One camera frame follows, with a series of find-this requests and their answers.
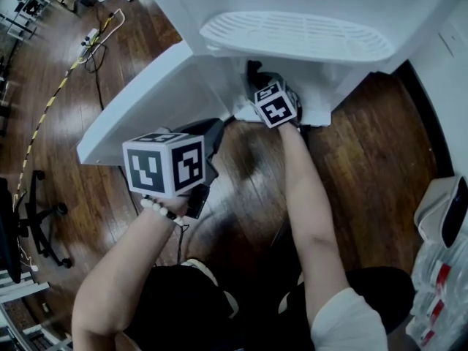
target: wooden floor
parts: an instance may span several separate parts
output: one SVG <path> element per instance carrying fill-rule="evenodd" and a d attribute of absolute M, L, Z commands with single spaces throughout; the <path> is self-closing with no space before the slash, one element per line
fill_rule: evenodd
<path fill-rule="evenodd" d="M 99 6 L 99 16 L 104 20 L 119 7 L 127 21 L 106 42 L 108 52 L 99 71 L 105 105 L 180 40 L 152 0 L 108 0 Z M 39 25 L 12 67 L 13 112 L 0 157 L 1 176 L 12 192 L 45 103 L 76 59 L 81 38 L 97 27 L 96 12 L 78 18 L 55 6 Z M 59 254 L 72 258 L 72 269 L 39 258 L 31 240 L 24 241 L 39 266 L 37 279 L 52 286 L 28 302 L 34 307 L 47 301 L 53 319 L 68 331 L 80 283 L 135 218 L 120 172 L 78 161 L 76 145 L 99 113 L 94 75 L 78 67 L 42 125 L 23 184 L 29 187 L 32 169 L 44 170 L 46 179 L 38 189 L 41 205 L 63 201 L 69 208 L 68 215 L 51 219 L 50 235 Z M 412 215 L 436 165 L 401 81 L 388 75 L 367 78 L 333 113 L 330 127 L 310 132 L 310 151 L 331 200 L 346 269 L 392 265 L 410 272 L 420 243 Z M 191 223 L 184 238 L 184 256 L 254 282 L 287 215 L 279 136 L 259 124 L 233 122 L 214 164 L 220 177 L 211 187 L 203 215 Z M 177 238 L 170 239 L 158 263 L 174 263 Z"/>

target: white cube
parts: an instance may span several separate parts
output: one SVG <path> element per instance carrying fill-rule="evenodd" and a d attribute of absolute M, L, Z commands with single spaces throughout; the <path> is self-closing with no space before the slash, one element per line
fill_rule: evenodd
<path fill-rule="evenodd" d="M 275 127 L 297 116 L 294 93 L 284 81 L 255 92 L 254 106 L 268 127 Z"/>
<path fill-rule="evenodd" d="M 123 144 L 131 191 L 176 197 L 205 182 L 204 137 L 151 133 Z"/>

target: white sleeve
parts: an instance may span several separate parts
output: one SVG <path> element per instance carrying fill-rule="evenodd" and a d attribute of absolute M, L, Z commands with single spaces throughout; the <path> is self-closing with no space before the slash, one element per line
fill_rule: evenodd
<path fill-rule="evenodd" d="M 312 324 L 311 338 L 316 351 L 388 351 L 379 314 L 351 288 L 322 307 Z"/>

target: white plastic tray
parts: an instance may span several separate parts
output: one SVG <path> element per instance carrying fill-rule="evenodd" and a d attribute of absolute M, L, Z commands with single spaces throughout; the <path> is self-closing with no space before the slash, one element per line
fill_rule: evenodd
<path fill-rule="evenodd" d="M 288 12 L 227 12 L 200 30 L 209 44 L 269 56 L 321 62 L 388 59 L 393 46 L 370 27 Z"/>

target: beaded bracelet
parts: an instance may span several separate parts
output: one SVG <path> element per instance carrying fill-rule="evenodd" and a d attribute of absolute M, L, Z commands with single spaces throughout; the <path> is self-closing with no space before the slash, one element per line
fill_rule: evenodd
<path fill-rule="evenodd" d="M 166 207 L 163 207 L 157 201 L 152 200 L 149 197 L 144 197 L 141 202 L 141 206 L 144 208 L 152 208 L 155 212 L 160 213 L 163 216 L 166 216 L 168 219 L 174 221 L 178 226 L 185 226 L 184 220 L 182 217 L 177 216 L 174 212 L 169 211 Z"/>

